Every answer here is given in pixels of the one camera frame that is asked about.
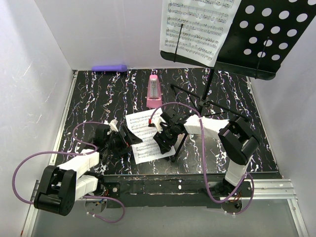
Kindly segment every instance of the tripod base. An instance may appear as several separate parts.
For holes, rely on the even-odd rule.
[[[209,92],[209,89],[210,89],[210,86],[211,86],[211,82],[212,82],[213,75],[214,75],[214,69],[210,69],[210,73],[209,73],[209,75],[208,75],[207,83],[206,83],[206,86],[205,86],[205,88],[204,88],[204,93],[203,93],[202,96],[198,96],[197,94],[192,93],[192,92],[190,92],[190,91],[188,91],[188,90],[185,90],[185,89],[183,89],[183,88],[181,88],[181,87],[179,87],[179,86],[177,86],[177,85],[175,85],[175,84],[170,84],[170,88],[172,89],[172,91],[173,91],[173,93],[174,93],[175,96],[177,96],[177,92],[176,92],[176,90],[175,90],[176,88],[177,88],[178,90],[180,90],[180,91],[183,91],[183,92],[187,93],[187,95],[188,95],[188,97],[189,97],[191,103],[193,104],[193,107],[200,113],[201,116],[202,116],[201,113],[202,113],[202,110],[203,110],[204,107],[209,107],[210,105],[213,105],[213,106],[216,106],[216,107],[218,107],[218,108],[221,108],[221,109],[224,110],[224,111],[227,111],[227,112],[230,112],[230,113],[232,113],[232,114],[234,114],[234,115],[237,115],[237,116],[239,116],[239,117],[242,117],[245,121],[249,121],[249,119],[247,118],[247,116],[242,115],[242,114],[240,114],[240,113],[238,113],[238,112],[235,112],[235,111],[233,111],[233,110],[231,110],[231,109],[229,109],[229,108],[227,108],[227,107],[221,106],[220,104],[217,104],[217,103],[211,101],[209,98],[207,98],[207,95],[208,95],[208,92]],[[194,102],[193,102],[191,96],[193,96],[193,97],[195,97],[195,98],[197,98],[197,99],[199,100],[198,107],[195,106],[195,104],[194,104]],[[204,115],[204,116],[213,116],[213,115],[223,114],[223,113],[225,113],[225,112],[215,113],[215,114],[209,114],[209,115]],[[181,151],[181,148],[182,148],[182,146],[183,146],[183,144],[184,144],[184,142],[185,142],[187,136],[188,136],[188,134],[185,133],[185,135],[184,135],[184,137],[183,137],[183,139],[182,139],[182,141],[181,141],[181,143],[180,143],[180,145],[179,145],[179,147],[178,147],[178,149],[177,149],[175,155],[171,158],[171,161],[172,161],[172,162],[175,162],[175,161],[176,161],[176,159],[177,159],[177,157],[178,157],[178,155],[179,155],[179,153],[180,153],[180,151]]]

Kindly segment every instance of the black marble surface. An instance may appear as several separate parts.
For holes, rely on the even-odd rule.
[[[125,115],[147,110],[146,95],[150,74],[157,74],[163,92],[163,102],[175,101],[169,84],[175,83],[196,94],[202,94],[209,69],[146,69],[129,70],[126,73],[95,73],[79,71],[75,90],[72,96],[67,121],[60,143],[60,151],[80,152],[83,146],[71,137],[74,127],[83,121],[118,120],[118,126],[125,123]],[[228,72],[215,73],[209,97],[223,106],[227,106],[250,118],[250,126],[260,137],[262,143],[254,154],[248,171],[277,171],[270,146],[264,133],[258,111],[255,107],[246,77]],[[190,104],[183,92],[179,92],[177,102]],[[205,114],[221,112],[217,107],[208,107]],[[233,115],[225,113],[214,116],[214,119],[230,119]],[[78,138],[89,141],[93,137],[94,127],[86,124],[78,130]],[[225,173],[228,157],[221,142],[206,138],[206,159],[208,173]],[[56,165],[66,162],[71,157],[58,156]],[[136,165],[132,153],[123,157],[109,157],[94,168],[102,174],[197,174],[201,173],[201,138],[189,135],[178,159],[172,163],[169,158]]]

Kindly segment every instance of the pink metronome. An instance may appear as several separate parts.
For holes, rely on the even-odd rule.
[[[157,108],[162,105],[161,87],[157,75],[150,75],[147,90],[147,104],[148,108]]]

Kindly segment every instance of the round hole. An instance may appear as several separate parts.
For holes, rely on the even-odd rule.
[[[255,7],[252,5],[249,5],[248,7],[246,7],[245,11],[247,14],[251,14],[252,12],[254,12],[254,10],[255,10]]]
[[[286,19],[288,16],[290,15],[290,13],[288,11],[283,11],[281,12],[278,17],[281,19],[281,20],[284,20]]]
[[[305,13],[302,13],[302,14],[298,15],[298,17],[296,18],[296,20],[297,20],[298,22],[303,22],[303,21],[305,21],[306,19],[307,19],[307,14],[305,14]]]
[[[249,39],[249,43],[256,43],[258,41],[258,39],[256,37],[251,37]]]
[[[273,56],[271,57],[271,59],[272,59],[273,61],[279,60],[279,59],[280,59],[280,55],[275,54],[275,55],[273,55]]]
[[[262,53],[262,56],[261,56],[261,53],[262,53],[262,52],[259,52],[259,53],[258,53],[258,57],[259,57],[259,58],[263,58],[264,56],[266,56],[266,53],[265,53],[265,52]]]
[[[271,33],[272,34],[277,34],[279,32],[280,32],[280,27],[279,26],[272,27],[272,29],[271,29]]]
[[[308,0],[308,5],[315,5],[316,4],[316,0]]]
[[[251,53],[251,49],[249,49],[249,48],[245,49],[243,53],[246,55],[249,55]]]
[[[286,49],[288,47],[288,44],[287,43],[281,43],[278,48],[279,49]]]
[[[246,28],[248,26],[248,22],[247,21],[242,21],[240,24],[239,24],[240,28]]]
[[[263,15],[263,16],[270,16],[271,13],[272,13],[271,8],[265,8],[265,9],[263,9],[263,11],[262,11],[262,15]]]
[[[289,37],[293,37],[293,36],[295,36],[296,34],[297,34],[297,30],[295,30],[295,29],[289,30],[289,31],[287,32],[287,36],[289,36]]]
[[[264,27],[265,27],[265,26],[264,26],[263,24],[259,23],[259,24],[257,24],[257,25],[255,26],[255,29],[256,29],[256,31],[261,31],[261,30],[263,30]]]
[[[266,47],[269,47],[269,46],[271,46],[272,45],[272,40],[268,40],[268,42],[267,42],[267,44],[266,44],[266,40],[263,42],[263,45],[266,45]]]

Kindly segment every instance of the gray floor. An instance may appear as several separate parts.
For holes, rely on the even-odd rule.
[[[87,215],[84,201],[71,213],[37,215],[33,237],[297,237],[287,200],[254,200],[236,217],[205,207],[130,207],[119,223],[108,224]],[[102,216],[116,219],[121,209],[105,209]]]

